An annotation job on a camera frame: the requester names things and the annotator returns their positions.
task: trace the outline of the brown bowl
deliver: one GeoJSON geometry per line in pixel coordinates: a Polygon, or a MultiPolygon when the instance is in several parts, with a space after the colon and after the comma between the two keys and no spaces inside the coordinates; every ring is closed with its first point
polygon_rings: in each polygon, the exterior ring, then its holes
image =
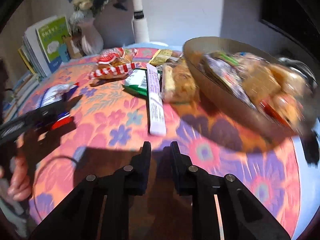
{"type": "Polygon", "coordinates": [[[270,63],[280,63],[266,52],[238,41],[219,37],[191,39],[183,45],[183,55],[196,84],[204,95],[230,118],[269,140],[281,142],[287,137],[297,135],[297,132],[292,129],[252,109],[227,91],[217,80],[208,77],[198,69],[201,55],[216,50],[223,50],[231,54],[242,51],[251,52],[270,63]]]}

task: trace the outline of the floral tablecloth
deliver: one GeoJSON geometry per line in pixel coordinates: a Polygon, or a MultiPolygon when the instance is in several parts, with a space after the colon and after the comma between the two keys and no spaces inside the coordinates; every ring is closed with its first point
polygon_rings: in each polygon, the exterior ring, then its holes
{"type": "MultiPolygon", "coordinates": [[[[156,51],[138,48],[134,61],[145,67],[156,51]]],[[[154,151],[161,151],[175,140],[194,165],[219,176],[236,175],[293,235],[300,208],[300,183],[290,139],[274,147],[219,112],[204,97],[197,104],[164,105],[167,135],[151,136],[146,100],[124,92],[124,81],[90,86],[87,73],[96,59],[86,57],[61,66],[34,91],[20,111],[33,109],[48,87],[79,82],[73,97],[83,96],[71,109],[76,129],[62,135],[59,145],[37,165],[30,200],[30,213],[37,223],[76,186],[75,164],[57,158],[60,155],[80,160],[87,147],[138,151],[144,141],[151,142],[154,151]]],[[[161,154],[154,154],[153,159],[158,165],[161,154]]]]}

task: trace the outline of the white vase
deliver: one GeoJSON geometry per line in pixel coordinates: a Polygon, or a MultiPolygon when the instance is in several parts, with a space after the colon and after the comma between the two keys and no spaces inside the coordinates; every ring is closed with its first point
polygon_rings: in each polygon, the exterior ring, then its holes
{"type": "Polygon", "coordinates": [[[99,54],[103,49],[103,39],[93,25],[94,18],[85,19],[78,26],[81,28],[81,45],[86,55],[99,54]]]}

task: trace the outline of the long white package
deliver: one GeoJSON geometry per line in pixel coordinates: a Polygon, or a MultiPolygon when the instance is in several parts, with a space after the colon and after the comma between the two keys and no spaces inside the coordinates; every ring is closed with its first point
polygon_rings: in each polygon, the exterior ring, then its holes
{"type": "Polygon", "coordinates": [[[160,95],[160,84],[157,68],[147,64],[148,94],[150,114],[150,134],[165,136],[167,130],[164,122],[164,112],[160,95]]]}

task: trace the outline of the human hand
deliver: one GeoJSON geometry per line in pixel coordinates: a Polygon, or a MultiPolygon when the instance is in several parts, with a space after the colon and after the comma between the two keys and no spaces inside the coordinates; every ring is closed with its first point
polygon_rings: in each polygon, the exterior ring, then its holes
{"type": "MultiPolygon", "coordinates": [[[[29,197],[32,192],[30,178],[27,175],[28,165],[23,156],[15,157],[14,162],[16,167],[11,178],[11,185],[8,188],[8,195],[15,201],[22,201],[29,197]]],[[[4,169],[0,166],[0,178],[3,176],[4,169]]]]}

